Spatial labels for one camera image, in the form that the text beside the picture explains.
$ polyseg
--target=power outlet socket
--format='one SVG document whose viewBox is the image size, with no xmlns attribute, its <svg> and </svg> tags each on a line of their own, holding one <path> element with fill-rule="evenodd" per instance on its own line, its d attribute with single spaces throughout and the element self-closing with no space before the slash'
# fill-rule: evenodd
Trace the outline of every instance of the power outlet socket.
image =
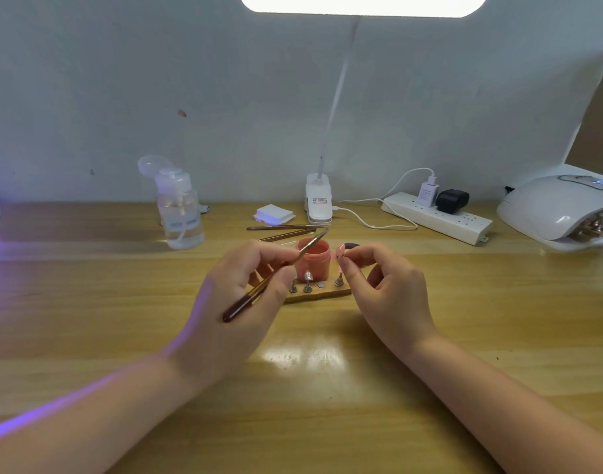
<svg viewBox="0 0 603 474">
<path fill-rule="evenodd" d="M 469 245 L 488 241 L 486 234 L 490 230 L 492 220 L 476 216 L 465 211 L 447 214 L 438 211 L 435 206 L 427 208 L 417 204 L 417 197 L 407 193 L 396 193 L 383 200 L 383 211 L 392 211 L 411 219 L 418 225 L 441 232 Z"/>
</svg>

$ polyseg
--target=pink container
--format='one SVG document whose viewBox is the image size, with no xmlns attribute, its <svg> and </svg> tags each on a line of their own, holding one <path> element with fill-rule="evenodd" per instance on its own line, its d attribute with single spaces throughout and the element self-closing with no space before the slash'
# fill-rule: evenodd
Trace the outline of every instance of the pink container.
<svg viewBox="0 0 603 474">
<path fill-rule="evenodd" d="M 300 239 L 297 242 L 297 249 L 302 249 L 311 239 Z M 297 269 L 297 279 L 302 282 L 306 271 L 310 271 L 312 280 L 315 282 L 327 280 L 330 275 L 330 245 L 328 242 L 320 239 L 295 263 L 295 268 Z"/>
</svg>

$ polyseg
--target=hand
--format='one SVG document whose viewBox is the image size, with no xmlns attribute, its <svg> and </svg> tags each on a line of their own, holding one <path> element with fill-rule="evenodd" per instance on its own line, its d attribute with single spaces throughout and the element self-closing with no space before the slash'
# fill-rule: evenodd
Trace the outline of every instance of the hand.
<svg viewBox="0 0 603 474">
<path fill-rule="evenodd" d="M 437 334 L 422 271 L 382 245 L 359 246 L 339 256 L 354 299 L 380 340 L 401 360 Z M 367 279 L 360 268 L 376 264 Z"/>
<path fill-rule="evenodd" d="M 223 312 L 299 251 L 250 241 L 225 255 L 200 287 L 192 315 L 169 353 L 181 371 L 205 389 L 237 369 L 256 350 L 282 307 L 295 278 L 293 266 L 283 267 L 271 279 L 256 303 L 230 323 Z"/>
</svg>

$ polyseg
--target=lamp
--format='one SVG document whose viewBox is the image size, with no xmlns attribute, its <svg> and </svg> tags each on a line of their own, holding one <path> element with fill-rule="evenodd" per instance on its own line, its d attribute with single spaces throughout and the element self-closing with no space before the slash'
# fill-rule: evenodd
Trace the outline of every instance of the lamp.
<svg viewBox="0 0 603 474">
<path fill-rule="evenodd" d="M 341 88 L 350 62 L 350 55 L 361 18 L 368 16 L 409 16 L 462 18 L 479 9 L 486 0 L 242 0 L 250 10 L 258 13 L 353 15 L 350 45 L 343 61 L 337 90 L 332 101 L 328 126 L 319 156 L 316 173 L 306 176 L 304 207 L 308 222 L 326 225 L 332 222 L 332 190 L 324 173 L 326 147 L 332 120 L 339 104 Z"/>
</svg>

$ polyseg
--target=wooden table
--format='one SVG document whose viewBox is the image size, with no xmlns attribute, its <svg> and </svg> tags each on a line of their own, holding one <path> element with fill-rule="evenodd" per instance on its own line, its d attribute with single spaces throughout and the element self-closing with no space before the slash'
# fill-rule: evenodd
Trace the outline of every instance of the wooden table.
<svg viewBox="0 0 603 474">
<path fill-rule="evenodd" d="M 259 233 L 215 205 L 206 242 L 163 243 L 155 206 L 27 204 L 0 220 L 0 421 L 176 335 L 207 271 Z M 300 206 L 294 209 L 304 220 Z M 368 223 L 396 219 L 357 208 Z M 494 207 L 471 206 L 494 218 Z M 337 214 L 328 241 L 382 241 L 421 266 L 441 331 L 603 432 L 603 248 L 563 254 L 495 221 L 484 247 Z M 385 349 L 351 296 L 285 306 L 234 377 L 172 415 L 115 473 L 497 471 Z"/>
</svg>

